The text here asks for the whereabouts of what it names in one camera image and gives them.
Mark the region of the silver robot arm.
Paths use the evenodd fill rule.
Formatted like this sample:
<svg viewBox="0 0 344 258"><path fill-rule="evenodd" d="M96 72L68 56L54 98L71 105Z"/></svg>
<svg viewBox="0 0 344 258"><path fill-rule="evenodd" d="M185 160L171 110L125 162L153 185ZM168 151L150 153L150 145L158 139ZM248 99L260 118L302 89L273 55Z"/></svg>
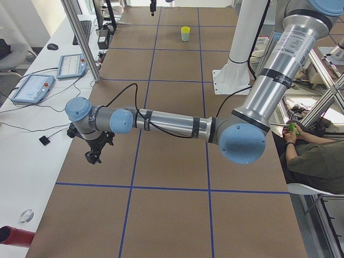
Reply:
<svg viewBox="0 0 344 258"><path fill-rule="evenodd" d="M238 164L249 164L263 154L269 118L282 99L315 42L326 37L343 15L343 1L291 1L283 19L284 32L244 103L227 119L200 118L125 106L113 109L93 106L76 97L65 107L77 135L90 146L85 157L95 164L102 148L116 134L132 128L157 129L176 137L202 138L219 146L222 155Z"/></svg>

